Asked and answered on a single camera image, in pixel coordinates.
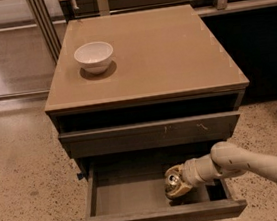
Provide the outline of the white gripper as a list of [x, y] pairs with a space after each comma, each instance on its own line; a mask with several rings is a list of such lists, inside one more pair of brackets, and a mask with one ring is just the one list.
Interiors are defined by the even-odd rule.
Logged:
[[168, 199], [177, 199], [190, 192], [192, 187], [199, 187], [201, 183], [213, 182], [222, 176], [219, 166], [215, 165], [209, 154], [198, 159], [192, 158], [191, 160], [186, 160], [184, 164], [172, 166], [167, 169], [164, 175], [166, 178], [170, 176], [182, 176], [185, 182], [176, 186], [166, 186], [165, 195]]

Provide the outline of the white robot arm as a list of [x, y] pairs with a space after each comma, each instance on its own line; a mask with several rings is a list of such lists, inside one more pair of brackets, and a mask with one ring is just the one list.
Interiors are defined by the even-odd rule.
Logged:
[[226, 141], [218, 142], [209, 154], [167, 169], [164, 174], [166, 198], [177, 199], [201, 184], [249, 171], [277, 184], [277, 156], [250, 152]]

